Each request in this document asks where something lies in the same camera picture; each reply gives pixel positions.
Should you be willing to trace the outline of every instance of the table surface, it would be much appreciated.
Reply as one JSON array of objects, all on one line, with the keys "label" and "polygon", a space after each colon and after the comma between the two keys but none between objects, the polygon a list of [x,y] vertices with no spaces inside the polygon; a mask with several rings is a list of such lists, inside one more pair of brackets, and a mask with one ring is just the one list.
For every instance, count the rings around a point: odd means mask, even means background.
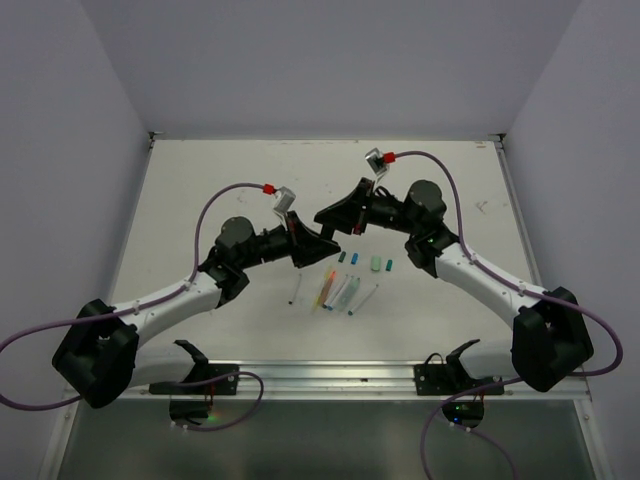
[{"label": "table surface", "polygon": [[[479,254],[530,281],[516,218],[491,142],[406,141],[247,141],[159,140],[129,232],[113,301],[134,299],[186,276],[193,262],[193,235],[204,203],[235,182],[273,183],[297,194],[292,207],[309,227],[314,214],[350,193],[362,176],[373,173],[364,154],[427,150],[451,170],[460,191],[467,242]],[[446,178],[421,157],[403,158],[382,184],[404,199],[418,179],[440,185],[448,205],[445,221],[455,228],[455,209]],[[215,202],[204,222],[201,258],[228,217],[248,217],[256,232],[278,225],[271,198],[257,190],[235,190]],[[432,352],[448,353],[472,338],[511,337],[508,327],[465,292],[416,269],[406,256],[406,235],[369,226],[362,237],[336,234],[357,265],[337,257],[303,270],[282,259],[247,271],[250,285],[233,302],[195,316],[151,341],[175,339],[196,344],[211,359],[246,360],[415,360]],[[370,271],[372,255],[391,272]],[[312,299],[328,265],[339,274],[361,277],[356,299],[376,283],[380,288],[354,316],[312,312]],[[302,283],[288,304],[298,272]]]}]

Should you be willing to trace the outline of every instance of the purple cable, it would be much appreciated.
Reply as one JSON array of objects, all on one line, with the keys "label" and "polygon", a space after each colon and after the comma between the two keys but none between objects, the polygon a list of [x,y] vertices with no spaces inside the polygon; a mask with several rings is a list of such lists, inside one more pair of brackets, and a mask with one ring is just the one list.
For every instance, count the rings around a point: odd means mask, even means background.
[{"label": "purple cable", "polygon": [[[458,220],[458,236],[460,237],[460,248],[462,248],[462,251],[467,256],[467,258],[471,262],[473,262],[473,264],[475,266],[477,266],[480,270],[482,270],[484,273],[489,275],[491,278],[493,278],[497,282],[500,282],[502,285],[504,285],[507,288],[510,288],[511,290],[515,290],[515,291],[519,292],[520,290],[519,290],[518,285],[516,285],[515,283],[512,283],[509,280],[507,280],[506,278],[498,275],[493,270],[491,270],[489,267],[487,267],[486,265],[484,265],[483,263],[481,263],[477,259],[474,259],[473,255],[469,251],[469,248],[467,247],[467,244],[466,244],[466,242],[464,240],[464,230],[462,228],[462,209],[461,209],[461,206],[460,206],[460,195],[458,194],[458,188],[456,187],[456,182],[453,180],[453,176],[451,175],[451,172],[449,172],[449,169],[444,165],[444,163],[442,163],[442,161],[440,159],[438,159],[434,155],[431,155],[430,153],[427,153],[427,152],[422,152],[420,150],[411,150],[411,151],[408,151],[408,152],[397,153],[396,154],[396,158],[409,157],[409,156],[412,156],[412,155],[419,155],[419,156],[422,156],[422,157],[427,157],[428,159],[434,161],[440,167],[440,169],[444,172],[444,174],[447,177],[447,180],[449,180],[449,185],[451,185],[451,190],[453,191],[453,198],[454,198],[454,201],[455,201],[455,204],[456,204],[456,216],[457,216],[457,220]],[[620,338],[618,337],[618,334],[613,330],[613,328],[611,328],[611,325],[609,325],[599,315],[591,312],[590,310],[587,310],[586,308],[584,308],[584,307],[582,307],[580,305],[576,305],[575,303],[570,303],[570,302],[567,302],[565,300],[560,300],[558,298],[553,298],[553,297],[550,297],[548,295],[544,295],[542,293],[532,292],[531,290],[526,290],[526,289],[522,293],[524,295],[528,296],[528,297],[537,298],[538,300],[544,300],[545,302],[549,302],[549,303],[555,303],[556,305],[560,305],[562,307],[569,308],[571,310],[575,310],[576,312],[579,312],[582,315],[586,315],[587,317],[589,317],[592,320],[594,320],[602,328],[604,328],[604,330],[611,337],[611,340],[613,340],[613,343],[614,343],[614,345],[616,347],[616,356],[615,356],[613,362],[611,362],[611,364],[609,364],[606,367],[600,368],[598,370],[592,370],[590,372],[572,373],[572,374],[570,374],[571,376],[574,376],[574,377],[595,377],[595,376],[598,376],[598,375],[604,375],[606,373],[612,372],[613,370],[618,368],[618,366],[622,363],[622,356],[623,356],[622,342],[620,341]]]},{"label": "purple cable", "polygon": [[[475,395],[476,393],[483,392],[488,388],[504,387],[506,385],[513,385],[514,383],[518,383],[521,381],[522,381],[521,378],[514,378],[511,380],[505,380],[504,382],[495,382],[495,383],[490,383],[488,385],[482,385],[480,387],[471,388],[469,390],[465,390],[464,392],[456,393],[455,395],[452,395],[446,400],[443,400],[442,402],[440,402],[440,404],[436,408],[432,410],[432,412],[427,417],[427,420],[424,422],[424,426],[422,427],[422,432],[420,434],[420,461],[422,462],[422,469],[424,470],[424,473],[429,480],[433,480],[433,475],[431,474],[431,470],[429,470],[429,466],[427,465],[427,452],[425,449],[425,443],[427,440],[427,431],[429,430],[429,426],[431,425],[431,422],[433,422],[433,419],[436,418],[436,415],[442,409],[442,407],[450,404],[451,402],[457,400],[460,397],[464,397],[467,395]],[[483,438],[487,442],[491,443],[498,450],[500,450],[504,455],[504,457],[507,459],[507,462],[509,462],[509,466],[511,467],[511,472],[513,474],[513,478],[515,480],[518,480],[519,478],[518,472],[516,470],[515,463],[513,463],[513,459],[511,458],[509,453],[502,446],[500,446],[495,440],[493,440],[491,437],[487,436],[486,434],[476,430],[471,430],[471,433]]]},{"label": "purple cable", "polygon": [[[410,151],[407,151],[407,152],[397,153],[397,154],[395,154],[395,157],[396,158],[402,158],[402,157],[409,157],[409,156],[413,156],[413,155],[426,157],[429,160],[432,160],[433,162],[436,163],[436,165],[438,165],[440,167],[440,169],[444,172],[445,176],[447,177],[447,180],[449,181],[449,185],[451,186],[451,190],[453,192],[454,203],[456,205],[456,217],[457,217],[457,222],[458,222],[458,236],[460,237],[460,248],[462,249],[464,254],[467,256],[467,258],[474,265],[476,265],[480,270],[482,270],[485,274],[489,275],[491,278],[493,278],[497,282],[501,283],[502,285],[504,285],[507,288],[510,288],[512,290],[515,290],[515,291],[519,292],[520,290],[519,290],[518,285],[510,282],[506,278],[500,276],[499,274],[497,274],[496,272],[491,270],[489,267],[484,265],[482,262],[478,261],[476,258],[474,258],[474,256],[471,254],[471,251],[467,247],[467,244],[466,244],[465,239],[464,239],[464,229],[462,227],[462,208],[461,208],[461,204],[460,204],[460,195],[458,194],[458,187],[456,186],[456,182],[453,179],[453,176],[451,175],[451,172],[449,172],[449,169],[435,155],[432,155],[430,153],[423,152],[423,151],[420,151],[420,150],[410,150]],[[616,347],[616,356],[615,356],[613,362],[611,362],[611,364],[609,364],[606,367],[600,368],[598,370],[592,370],[590,372],[581,372],[581,373],[575,373],[574,372],[574,373],[571,373],[570,376],[574,376],[574,377],[594,377],[594,376],[598,376],[598,375],[604,375],[606,373],[609,373],[609,372],[615,370],[616,368],[618,368],[620,363],[622,363],[622,356],[623,356],[622,342],[620,341],[620,338],[618,337],[616,332],[613,330],[613,328],[611,328],[611,326],[603,318],[601,318],[599,315],[591,312],[590,310],[587,310],[586,308],[584,308],[584,307],[582,307],[580,305],[576,305],[574,303],[570,303],[570,302],[567,302],[565,300],[560,300],[558,298],[553,298],[553,297],[550,297],[548,295],[544,295],[544,294],[537,293],[537,292],[532,292],[532,291],[526,290],[526,289],[522,293],[524,295],[527,295],[528,297],[536,298],[538,300],[543,300],[543,301],[550,302],[550,303],[555,303],[555,304],[560,305],[562,307],[575,310],[575,311],[579,312],[582,315],[586,315],[587,317],[590,317],[591,319],[593,319],[602,328],[604,328],[604,330],[611,337],[611,340],[613,341],[613,343],[614,343],[614,345]],[[483,385],[481,387],[473,388],[471,390],[466,390],[464,392],[458,393],[456,395],[453,395],[452,397],[447,398],[442,403],[440,403],[440,405],[438,405],[438,407],[433,412],[431,412],[429,417],[427,417],[427,420],[426,420],[424,426],[422,427],[422,434],[420,436],[420,460],[422,461],[422,468],[424,470],[424,473],[427,475],[427,478],[432,480],[433,476],[431,475],[431,471],[429,470],[429,467],[427,465],[427,454],[426,454],[426,451],[425,451],[425,440],[426,440],[426,436],[427,436],[427,431],[429,429],[429,425],[431,425],[431,422],[433,421],[433,419],[435,418],[437,413],[440,411],[440,409],[442,407],[444,407],[445,405],[448,405],[449,403],[453,402],[454,400],[456,400],[456,399],[458,399],[458,398],[460,398],[462,396],[473,395],[475,393],[480,393],[480,392],[482,392],[482,391],[484,391],[484,390],[486,390],[488,388],[504,386],[504,385],[511,385],[513,383],[517,383],[517,382],[520,382],[520,381],[522,381],[522,379],[515,378],[513,380],[508,380],[508,381],[505,381],[505,382],[492,383],[490,385]],[[509,453],[502,446],[500,446],[495,440],[493,440],[492,438],[488,437],[487,435],[485,435],[485,434],[483,434],[481,432],[478,432],[478,431],[474,431],[473,433],[478,435],[479,437],[485,439],[486,441],[488,441],[489,443],[494,445],[498,450],[500,450],[502,452],[502,454],[505,456],[505,458],[509,462],[509,465],[511,466],[511,471],[513,472],[513,478],[517,479],[518,478],[518,472],[516,471],[515,464],[513,463],[513,460],[511,458],[511,456],[509,455]]]},{"label": "purple cable", "polygon": [[[234,183],[233,185],[229,185],[228,187],[223,188],[222,190],[220,190],[218,193],[216,193],[213,197],[211,197],[209,199],[209,201],[205,204],[204,208],[202,209],[202,212],[200,212],[200,217],[198,218],[198,223],[196,224],[196,233],[195,233],[195,243],[194,243],[194,262],[193,262],[193,270],[191,271],[191,275],[189,276],[189,281],[193,281],[193,279],[195,278],[195,276],[198,274],[198,263],[199,263],[199,259],[200,259],[200,253],[199,253],[199,243],[200,243],[200,229],[202,228],[202,222],[204,220],[205,215],[207,214],[207,211],[209,210],[209,207],[211,206],[211,204],[213,202],[215,202],[220,196],[222,196],[223,194],[227,193],[229,190],[234,190],[236,188],[258,188],[260,190],[262,190],[262,185],[260,185],[259,183]],[[181,285],[180,287],[178,287],[176,290],[174,290],[171,293],[168,293],[167,295],[164,295],[160,298],[156,298],[154,300],[151,300],[149,302],[140,304],[140,306],[138,307],[140,310],[144,310],[147,308],[151,308],[151,307],[155,307],[157,305],[160,305],[161,303],[164,303],[168,300],[171,300],[175,297],[177,297],[178,295],[180,295],[182,292],[184,292],[186,289],[186,286]],[[7,339],[5,339],[2,343],[0,343],[0,354],[4,351],[5,348],[7,348],[9,345],[11,345],[13,342],[15,342],[16,340],[19,340],[23,337],[26,337],[28,335],[32,335],[34,333],[39,333],[39,332],[44,332],[45,330],[51,330],[52,328],[60,328],[60,327],[69,327],[69,326],[73,326],[73,325],[84,325],[86,323],[93,323],[93,322],[100,322],[102,320],[108,320],[110,318],[115,318],[118,316],[125,316],[125,315],[129,315],[131,313],[134,313],[135,309],[133,308],[128,308],[125,310],[120,310],[117,312],[113,312],[113,313],[107,313],[104,315],[94,315],[92,317],[83,317],[83,318],[74,318],[71,320],[60,320],[57,322],[51,322],[51,323],[46,323],[44,325],[38,325],[35,327],[31,327],[31,328],[27,328],[25,330],[22,330],[20,332],[14,333],[13,335],[11,335],[10,337],[8,337]],[[250,373],[250,372],[243,372],[244,375],[249,375],[252,376],[254,378],[257,378],[257,375]],[[262,398],[262,393],[264,390],[264,385],[262,384],[262,381],[257,378],[258,381],[260,382],[261,388],[260,388],[260,396],[258,397],[258,400],[256,401],[256,404],[254,405],[254,407],[250,410],[249,414],[252,414],[253,411],[255,411],[255,409],[258,407],[258,404],[260,403],[260,399]],[[211,379],[210,383],[213,383],[214,381],[216,381],[216,379]],[[72,403],[77,402],[78,400],[80,400],[81,397],[75,396],[73,398],[69,398],[67,400],[61,400],[59,402],[55,402],[55,403],[50,403],[47,405],[27,405],[24,403],[19,403],[19,402],[14,402],[13,400],[5,397],[4,395],[2,395],[0,393],[0,403],[3,405],[6,405],[9,408],[13,408],[15,410],[23,410],[25,412],[42,412],[45,410],[54,410],[56,408],[60,408],[60,407],[65,407],[67,405],[71,405]],[[244,418],[247,418],[249,415],[243,415],[242,417],[240,417],[239,421],[242,421]]]},{"label": "purple cable", "polygon": [[181,424],[181,426],[183,428],[186,427],[187,430],[193,430],[194,432],[217,432],[220,430],[224,430],[226,428],[233,427],[234,425],[239,424],[240,422],[246,420],[251,415],[253,415],[255,411],[258,409],[258,407],[260,406],[260,402],[262,401],[262,395],[264,395],[264,382],[258,375],[256,375],[253,372],[244,372],[244,371],[231,372],[231,373],[225,373],[224,375],[220,375],[218,377],[202,380],[200,382],[189,382],[189,383],[176,382],[174,385],[179,385],[181,387],[203,387],[205,385],[211,385],[212,383],[218,382],[220,380],[224,380],[225,378],[235,377],[236,375],[237,376],[246,375],[248,377],[251,377],[257,380],[258,383],[260,384],[260,393],[258,394],[258,398],[256,398],[255,402],[253,402],[253,405],[249,410],[247,410],[245,413],[240,415],[235,420],[231,420],[230,422],[224,423],[222,425],[215,425],[213,427],[203,427],[202,425],[187,425],[183,423]]}]

